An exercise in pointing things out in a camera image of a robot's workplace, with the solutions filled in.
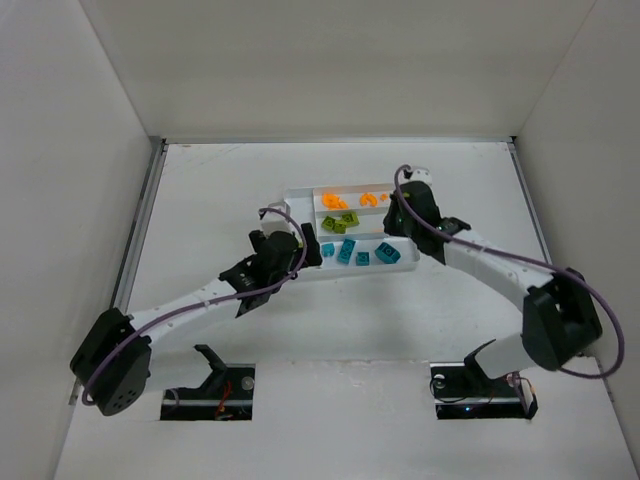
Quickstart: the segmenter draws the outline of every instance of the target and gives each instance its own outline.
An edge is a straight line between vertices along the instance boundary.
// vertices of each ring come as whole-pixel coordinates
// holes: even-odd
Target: screw
[[[240,385],[242,386],[243,390],[253,390],[254,384],[255,384],[255,381],[251,377],[244,377],[240,381]]]
[[[438,390],[442,390],[445,387],[445,377],[441,373],[437,373],[433,376],[433,386]]]

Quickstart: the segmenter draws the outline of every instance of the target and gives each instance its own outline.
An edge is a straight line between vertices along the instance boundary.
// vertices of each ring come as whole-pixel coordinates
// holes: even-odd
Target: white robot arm
[[[445,408],[453,403],[446,400],[451,398],[480,402],[501,395],[518,401],[524,395],[531,403],[531,392],[515,385],[520,389],[516,395],[506,375],[536,365],[557,370],[599,338],[602,328],[591,297],[548,270],[485,252],[492,246],[468,224],[440,216],[430,184],[424,169],[405,175],[392,195],[385,232],[408,237],[425,255],[474,276],[523,314],[522,334],[492,340],[464,362],[432,363],[432,387],[438,390],[434,396],[445,411],[439,417],[460,418],[459,411],[452,414]],[[404,201],[399,201],[400,193]],[[446,238],[466,245],[424,228],[407,206]],[[130,315],[110,309],[98,318],[71,361],[73,373],[85,386],[85,403],[97,405],[108,416],[128,408],[143,391],[220,388],[225,365],[206,345],[198,344],[198,333],[212,322],[239,317],[266,303],[295,274],[293,265],[299,269],[322,263],[311,224],[299,227],[293,222],[297,238],[283,221],[292,220],[286,205],[263,210],[262,231],[249,234],[254,255],[163,306]],[[299,240],[304,240],[303,247]],[[468,405],[456,403],[455,408]]]

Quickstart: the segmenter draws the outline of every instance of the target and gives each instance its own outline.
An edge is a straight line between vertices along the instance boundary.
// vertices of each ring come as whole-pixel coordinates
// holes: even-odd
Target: white tray
[[[365,192],[370,192],[380,198],[382,193],[389,194],[392,191],[393,185],[390,183],[286,190],[284,192],[284,200],[291,209],[291,216],[298,223],[309,222],[313,225],[321,248],[325,243],[333,243],[336,250],[332,257],[323,257],[321,266],[302,270],[300,279],[336,278],[347,275],[367,275],[370,273],[400,272],[415,269],[418,265],[418,260],[420,260],[420,253],[415,244],[408,238],[390,237],[384,233],[382,220],[387,214],[389,200],[384,202],[378,200],[376,207],[360,206],[360,197]],[[342,200],[347,202],[349,207],[353,208],[329,210],[322,204],[322,195],[324,193],[339,195]],[[348,228],[345,234],[328,232],[320,226],[326,216],[337,218],[346,212],[355,212],[360,220],[360,225]],[[344,265],[337,261],[344,238],[356,241],[349,265]],[[388,243],[400,252],[401,257],[397,263],[386,264],[375,256],[374,251],[382,242]],[[356,265],[357,252],[369,253],[370,263],[368,266],[361,267]]]

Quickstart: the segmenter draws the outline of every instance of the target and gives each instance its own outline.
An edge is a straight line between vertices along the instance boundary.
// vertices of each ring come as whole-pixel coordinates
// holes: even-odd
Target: black wire
[[[458,402],[461,402],[461,401],[466,400],[467,398],[469,398],[469,397],[462,397],[462,398],[458,398],[456,400],[443,400],[442,398],[440,398],[440,397],[438,397],[436,395],[435,388],[433,388],[433,384],[434,384],[435,381],[436,381],[435,378],[431,379],[431,381],[429,382],[429,390],[431,390],[431,395],[433,395],[433,398],[435,398],[439,402],[442,402],[442,403],[458,403]]]

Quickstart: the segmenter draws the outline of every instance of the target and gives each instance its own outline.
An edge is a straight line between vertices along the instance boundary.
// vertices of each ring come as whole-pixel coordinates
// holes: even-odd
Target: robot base
[[[526,409],[504,377],[480,377],[463,362],[432,363],[429,388],[438,420],[531,419],[538,410],[535,395],[525,384],[517,388]]]

